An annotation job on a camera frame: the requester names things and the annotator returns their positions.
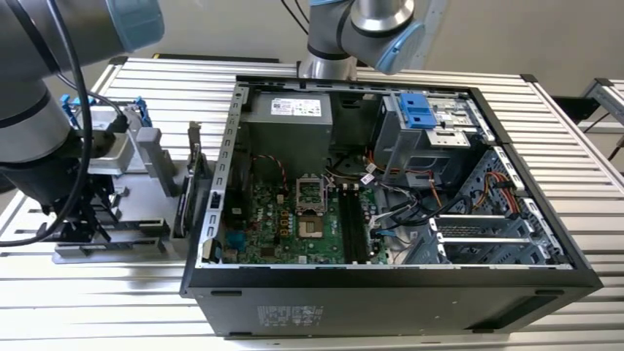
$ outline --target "wire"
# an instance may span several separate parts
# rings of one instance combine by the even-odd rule
[[[296,24],[299,24],[299,27],[302,28],[303,32],[306,33],[306,35],[308,35],[308,30],[306,30],[306,27],[303,26],[302,22],[299,21],[299,18],[295,16],[295,13],[292,13],[291,7],[288,7],[284,0],[282,0],[282,4],[284,5],[286,9],[288,10],[288,13],[291,14],[291,17],[296,21]]]
[[[383,230],[392,230],[395,228],[399,228],[400,226],[408,226],[408,227],[418,227],[420,225],[427,224],[431,218],[438,216],[439,214],[446,214],[451,208],[459,203],[459,201],[463,201],[467,206],[467,214],[472,213],[472,199],[470,196],[456,196],[443,207],[440,207],[436,211],[434,211],[431,214],[427,214],[423,218],[415,220],[415,221],[402,221],[398,222],[395,225],[390,226],[388,228],[382,228],[382,229],[374,229],[372,233],[376,234],[378,232]]]
[[[284,184],[284,190],[288,191],[288,184],[286,181],[286,169],[284,169],[284,165],[282,165],[280,160],[272,157],[271,155],[258,155],[252,158],[252,162],[255,162],[258,159],[272,159],[274,162],[278,164],[278,166],[280,167],[280,171],[282,171],[282,183]]]
[[[595,126],[596,124],[599,124],[599,122],[607,118],[607,116],[608,116],[608,112],[586,128],[586,130],[583,131],[583,133],[587,133],[587,131],[588,131],[590,129],[592,129],[594,126]]]
[[[412,246],[414,246],[414,243],[410,243],[410,245],[407,245],[407,247],[403,248],[403,249],[396,253],[395,256],[392,256],[392,264],[396,263],[399,256],[402,256],[402,254],[406,252],[406,250],[410,249]]]
[[[386,168],[380,167],[380,166],[378,166],[375,164],[375,159],[372,158],[372,150],[368,150],[367,158],[368,158],[368,162],[371,162],[379,170],[386,172]],[[442,201],[440,201],[440,197],[438,196],[438,191],[436,191],[434,171],[431,171],[431,170],[406,170],[406,172],[407,173],[418,173],[418,174],[428,174],[430,175],[431,192],[434,193],[434,197],[436,198],[438,207],[442,207]]]
[[[72,88],[74,90],[78,90],[78,86],[75,84],[75,82],[72,82],[64,75],[63,73],[59,73],[56,75],[59,77],[59,79],[63,81],[63,83],[67,84],[67,86],[70,86],[70,88]],[[103,97],[102,95],[99,95],[98,93],[94,93],[92,91],[87,91],[87,94],[95,98],[95,99],[99,99],[102,100],[102,102],[107,105],[110,105],[114,109],[115,109],[115,112],[119,114],[119,115],[123,115],[124,113],[122,112],[122,108],[119,108],[119,106],[107,98],[107,97]]]
[[[614,151],[611,152],[611,155],[608,155],[608,158],[607,158],[607,159],[608,159],[610,161],[615,158],[615,156],[616,156],[618,153],[620,152],[620,148],[622,148],[620,146],[619,146],[618,148],[615,148]]]
[[[303,19],[308,22],[308,24],[311,23],[311,21],[308,20],[308,17],[306,16],[306,12],[303,11],[302,9],[302,5],[299,5],[299,0],[295,0],[295,4],[296,4],[296,7],[299,9],[299,12],[302,12],[302,16],[303,16]]]
[[[90,97],[87,94],[86,79],[82,75],[79,56],[76,54],[75,45],[71,41],[70,32],[67,30],[66,22],[63,16],[60,15],[59,7],[55,0],[48,0],[48,8],[52,13],[52,18],[55,20],[56,30],[60,34],[60,39],[67,51],[67,56],[70,58],[71,72],[75,76],[76,81],[76,90],[78,97],[80,98],[80,107],[83,113],[83,149],[82,149],[82,160],[80,168],[78,170],[78,177],[75,185],[71,188],[70,196],[67,197],[64,207],[60,209],[56,219],[54,220],[50,227],[46,231],[30,239],[16,240],[16,241],[0,241],[0,247],[12,247],[23,246],[32,243],[36,243],[46,238],[48,238],[56,231],[60,224],[64,222],[67,215],[74,211],[76,202],[82,196],[82,188],[86,185],[90,169],[90,159],[91,159],[91,149],[92,149],[92,119],[91,119],[91,107],[90,107]]]
[[[360,179],[360,177],[358,177],[355,174],[354,175],[339,175],[336,171],[331,171],[330,168],[327,167],[326,168],[326,172],[330,173],[332,176],[335,176],[336,178],[344,178],[344,179]]]
[[[487,172],[486,173],[486,179],[484,179],[484,191],[482,192],[482,195],[479,197],[478,203],[474,206],[474,210],[476,210],[486,202],[488,199],[488,194],[490,194],[490,178],[494,177],[496,181],[510,181],[507,176],[502,174],[500,172]],[[520,206],[518,205],[518,202],[515,200],[514,195],[511,194],[511,191],[508,189],[500,189],[503,193],[503,197],[506,198],[507,205],[510,206],[510,210],[512,213],[520,213]]]

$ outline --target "aluminum extrusion table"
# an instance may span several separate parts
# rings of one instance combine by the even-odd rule
[[[162,144],[186,159],[188,121],[216,159],[235,75],[292,77],[292,64],[131,58],[111,63],[94,88],[112,99],[142,96]],[[624,348],[624,179],[539,83],[520,75],[404,71],[359,79],[474,86],[510,133],[606,288],[511,335],[228,341],[194,300],[178,295],[183,262],[54,265],[54,244],[2,249],[0,347],[203,347],[211,350],[622,350]],[[46,217],[20,193],[0,216],[3,240],[31,235]]]

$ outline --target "black cable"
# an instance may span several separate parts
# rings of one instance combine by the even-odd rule
[[[292,13],[292,10],[288,7],[288,5],[286,4],[284,0],[282,0],[282,4],[284,5],[286,9],[288,10],[288,13],[291,14],[292,19],[296,21],[296,24],[299,24],[299,27],[302,27],[303,32],[306,33],[306,35],[308,35],[308,30],[306,30],[306,27],[303,26],[302,22],[299,21],[299,18],[295,16],[295,13]]]
[[[399,222],[395,225],[390,226],[388,228],[375,229],[372,232],[375,234],[382,230],[392,230],[392,229],[399,228],[400,226],[418,227],[420,225],[424,225],[424,224],[427,224],[427,222],[430,221],[431,218],[434,218],[439,214],[446,214],[448,212],[448,210],[451,210],[452,206],[455,206],[459,201],[464,201],[464,203],[467,205],[467,214],[471,214],[472,213],[472,199],[470,198],[470,196],[458,196],[444,206],[442,206],[436,211],[434,211],[431,214],[426,215],[423,218],[419,218],[415,221]]]
[[[587,131],[588,131],[590,129],[592,129],[594,126],[595,126],[596,124],[599,124],[599,122],[607,118],[607,116],[608,116],[608,112],[607,112],[596,121],[594,121],[594,123],[586,128],[586,130],[583,131],[583,133],[587,133]]]
[[[75,82],[72,82],[64,75],[63,73],[59,73],[56,75],[59,77],[59,79],[63,81],[63,83],[67,84],[67,86],[70,86],[70,88],[72,88],[74,90],[78,90],[78,86],[75,84]],[[122,112],[122,108],[119,108],[119,106],[107,98],[107,97],[103,97],[102,95],[99,95],[98,93],[94,93],[92,91],[87,91],[87,94],[95,98],[95,99],[99,99],[102,100],[102,102],[104,104],[107,104],[108,106],[111,106],[114,109],[115,109],[115,112],[119,114],[119,115],[123,115],[124,113]]]
[[[303,19],[308,22],[308,24],[311,23],[311,21],[308,20],[308,17],[306,16],[306,12],[303,11],[302,9],[302,5],[299,5],[299,0],[295,0],[295,4],[296,4],[296,7],[299,9],[299,12],[302,12],[302,16],[303,16]]]
[[[615,148],[614,151],[611,152],[611,155],[608,155],[608,158],[607,158],[607,159],[608,159],[610,161],[615,158],[615,156],[616,156],[618,153],[620,152],[620,148],[622,148],[620,146],[619,146],[618,148]]]
[[[91,119],[90,97],[87,94],[86,79],[82,75],[79,56],[76,55],[74,42],[71,41],[66,22],[60,15],[59,7],[56,5],[55,0],[48,0],[48,8],[50,8],[50,12],[52,13],[56,29],[59,31],[60,38],[63,40],[67,55],[70,56],[71,71],[75,75],[76,86],[78,86],[78,97],[80,98],[80,107],[82,107],[83,125],[84,125],[84,129],[83,129],[84,143],[83,143],[83,149],[82,149],[80,169],[78,171],[76,183],[71,188],[70,196],[67,197],[64,207],[62,208],[60,213],[56,215],[56,219],[50,225],[48,229],[46,229],[46,232],[38,234],[30,239],[16,240],[16,241],[0,241],[0,247],[23,246],[23,245],[36,243],[42,241],[43,239],[48,238],[55,233],[58,227],[64,222],[67,215],[74,210],[76,202],[80,199],[82,188],[86,185],[87,176],[88,176],[87,171],[90,169],[90,159],[91,159],[91,149],[92,149],[92,119]]]

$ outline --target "metal frame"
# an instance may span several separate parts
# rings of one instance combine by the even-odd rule
[[[155,126],[164,130],[166,147],[179,158],[188,154],[178,138],[188,121],[202,121],[202,142],[215,160],[236,74],[295,75],[290,64],[183,61],[131,58],[107,80],[107,95],[128,100],[143,96]],[[548,201],[575,237],[606,288],[564,307],[511,335],[395,336],[383,338],[224,340],[204,323],[192,300],[178,295],[183,263],[135,263],[95,267],[59,267],[51,263],[52,244],[3,250],[0,256],[0,313],[12,323],[2,329],[8,349],[48,350],[84,347],[246,348],[250,350],[620,350],[624,344],[624,194],[612,184],[570,184],[570,179],[606,177],[604,167],[588,156],[564,156],[558,150],[584,151],[586,141],[562,131],[560,118],[519,75],[404,71],[394,77],[360,69],[360,79],[478,87],[514,139]],[[547,151],[535,154],[532,150]],[[18,195],[0,218],[0,228],[42,221],[30,214],[32,201]]]

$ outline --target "label sticker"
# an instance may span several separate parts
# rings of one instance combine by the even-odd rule
[[[312,99],[274,99],[271,114],[322,117],[322,101]]]
[[[258,306],[264,327],[312,327],[322,324],[323,306]]]
[[[371,183],[371,181],[375,179],[375,176],[370,173],[364,177],[362,177],[360,181],[364,185]]]
[[[378,169],[378,166],[375,166],[375,163],[370,163],[367,166],[367,172],[372,173]]]

